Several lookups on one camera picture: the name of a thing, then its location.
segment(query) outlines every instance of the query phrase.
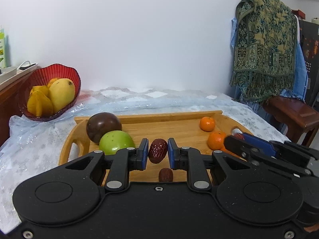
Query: yellow mango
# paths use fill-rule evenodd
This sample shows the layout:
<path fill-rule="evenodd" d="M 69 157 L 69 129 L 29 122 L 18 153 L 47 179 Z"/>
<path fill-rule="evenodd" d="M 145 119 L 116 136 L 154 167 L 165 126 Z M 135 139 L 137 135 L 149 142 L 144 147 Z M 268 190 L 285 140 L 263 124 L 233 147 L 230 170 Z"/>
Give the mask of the yellow mango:
<path fill-rule="evenodd" d="M 35 91 L 40 91 L 40 92 L 42 92 L 45 96 L 47 96 L 48 93 L 49 93 L 49 88 L 48 88 L 46 85 L 33 86 L 32 89 L 31 89 L 31 91 L 30 91 L 30 95 L 31 95 L 32 93 L 34 93 Z"/>
<path fill-rule="evenodd" d="M 58 78 L 58 77 L 55 77 L 55 78 L 51 79 L 51 80 L 48 82 L 47 87 L 50 88 L 51 85 L 52 85 L 56 80 L 59 80 L 59 79 L 60 79 L 60 78 Z"/>
<path fill-rule="evenodd" d="M 31 94 L 27 102 L 27 109 L 37 117 L 50 117 L 53 115 L 52 102 L 40 91 L 35 91 Z"/>
<path fill-rule="evenodd" d="M 75 86 L 72 80 L 58 79 L 49 88 L 49 98 L 53 104 L 54 113 L 59 112 L 75 97 Z"/>

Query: tray handle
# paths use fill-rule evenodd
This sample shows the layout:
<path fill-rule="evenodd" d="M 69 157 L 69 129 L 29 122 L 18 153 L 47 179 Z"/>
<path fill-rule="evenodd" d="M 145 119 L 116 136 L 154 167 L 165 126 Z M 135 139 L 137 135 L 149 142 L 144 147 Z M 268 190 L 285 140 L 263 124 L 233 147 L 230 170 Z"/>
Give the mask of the tray handle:
<path fill-rule="evenodd" d="M 222 114 L 215 114 L 214 119 L 217 120 L 219 123 L 223 123 L 223 131 L 225 131 L 227 134 L 231 134 L 234 129 L 238 128 L 243 133 L 253 135 L 253 133 L 251 133 L 247 128 L 230 117 Z"/>
<path fill-rule="evenodd" d="M 63 145 L 58 165 L 62 165 L 68 162 L 72 143 L 76 143 L 79 147 L 78 157 L 83 156 L 89 152 L 90 139 L 87 136 L 86 126 L 87 120 L 83 120 L 72 129 Z"/>

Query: green patterned scarf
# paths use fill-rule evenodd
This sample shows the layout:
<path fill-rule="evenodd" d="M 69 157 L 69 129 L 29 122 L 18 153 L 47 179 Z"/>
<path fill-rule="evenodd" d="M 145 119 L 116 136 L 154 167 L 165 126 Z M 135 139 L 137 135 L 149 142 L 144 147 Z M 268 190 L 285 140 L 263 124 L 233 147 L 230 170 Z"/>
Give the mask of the green patterned scarf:
<path fill-rule="evenodd" d="M 231 85 L 245 100 L 262 102 L 292 89 L 297 19 L 280 0 L 242 0 Z"/>

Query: dried red date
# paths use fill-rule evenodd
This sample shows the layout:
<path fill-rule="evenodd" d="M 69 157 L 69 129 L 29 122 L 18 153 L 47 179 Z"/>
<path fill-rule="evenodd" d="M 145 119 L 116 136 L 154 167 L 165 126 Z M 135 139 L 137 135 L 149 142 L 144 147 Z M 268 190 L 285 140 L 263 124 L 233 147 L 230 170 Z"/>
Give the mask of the dried red date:
<path fill-rule="evenodd" d="M 168 168 L 163 168 L 159 171 L 159 182 L 172 182 L 173 171 Z"/>
<path fill-rule="evenodd" d="M 240 134 L 240 133 L 236 133 L 234 134 L 234 137 L 238 138 L 238 139 L 241 139 L 241 140 L 245 140 L 245 137 L 243 134 Z"/>
<path fill-rule="evenodd" d="M 167 142 L 162 138 L 155 139 L 148 151 L 148 159 L 154 163 L 160 163 L 167 154 Z"/>

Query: wooden tray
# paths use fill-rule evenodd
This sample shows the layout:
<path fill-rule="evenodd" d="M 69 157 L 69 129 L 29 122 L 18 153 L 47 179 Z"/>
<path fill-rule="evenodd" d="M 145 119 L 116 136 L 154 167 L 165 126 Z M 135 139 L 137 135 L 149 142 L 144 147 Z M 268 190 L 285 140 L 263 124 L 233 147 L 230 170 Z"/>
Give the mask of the wooden tray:
<path fill-rule="evenodd" d="M 142 138 L 149 140 L 149 145 L 154 139 L 162 138 L 166 141 L 173 137 L 178 147 L 189 146 L 197 148 L 202 154 L 210 155 L 212 150 L 207 146 L 207 138 L 210 132 L 199 128 L 199 121 L 202 117 L 214 117 L 216 122 L 215 130 L 231 134 L 234 128 L 242 132 L 252 134 L 235 120 L 222 115 L 222 111 L 209 112 L 185 112 L 150 115 L 120 115 L 117 116 L 123 131 L 127 132 L 133 139 L 136 147 L 139 146 Z M 79 157 L 94 150 L 98 145 L 90 141 L 86 132 L 87 121 L 90 117 L 75 117 L 77 125 L 68 135 L 59 159 L 59 165 L 68 161 L 72 143 L 79 146 Z M 159 164 L 153 164 L 147 160 L 146 170 L 130 172 L 130 181 L 158 182 L 158 173 L 162 168 L 170 168 L 168 156 Z M 183 170 L 173 171 L 174 181 L 186 181 L 186 172 Z"/>

